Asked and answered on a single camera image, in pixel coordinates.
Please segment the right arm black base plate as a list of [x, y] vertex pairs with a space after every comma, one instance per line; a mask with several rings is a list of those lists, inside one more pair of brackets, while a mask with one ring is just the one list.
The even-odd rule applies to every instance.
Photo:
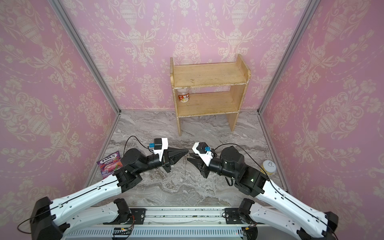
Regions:
[[227, 225], [239, 225], [239, 224], [252, 224], [253, 220], [249, 215], [239, 208], [225, 208], [222, 214], [225, 218]]

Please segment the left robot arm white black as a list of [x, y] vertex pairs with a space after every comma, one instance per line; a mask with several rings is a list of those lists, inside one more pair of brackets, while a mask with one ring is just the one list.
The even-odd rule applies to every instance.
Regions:
[[129, 149], [121, 159], [122, 167], [112, 175], [66, 197], [50, 200], [44, 197], [35, 203], [29, 220], [33, 240], [60, 240], [71, 232], [99, 225], [133, 224], [135, 217], [123, 199], [95, 207], [94, 205], [122, 194], [142, 181], [141, 173], [163, 168], [171, 171], [187, 149], [154, 150], [145, 156], [138, 149]]

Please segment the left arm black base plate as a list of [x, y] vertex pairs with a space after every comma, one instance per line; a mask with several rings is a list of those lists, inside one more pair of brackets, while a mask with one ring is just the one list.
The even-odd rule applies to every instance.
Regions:
[[104, 225], [143, 225], [147, 209], [145, 208], [133, 208], [130, 209], [129, 213], [119, 214], [118, 217], [110, 222], [104, 223]]

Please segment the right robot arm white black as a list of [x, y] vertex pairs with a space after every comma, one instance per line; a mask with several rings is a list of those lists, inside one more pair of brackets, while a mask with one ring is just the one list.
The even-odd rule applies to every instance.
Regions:
[[195, 143], [188, 161], [204, 178], [210, 173], [230, 178], [248, 196], [238, 208], [244, 222], [268, 225], [297, 240], [337, 239], [335, 213], [318, 211], [285, 192], [265, 173], [247, 165], [235, 147], [224, 148], [217, 156], [206, 143]]

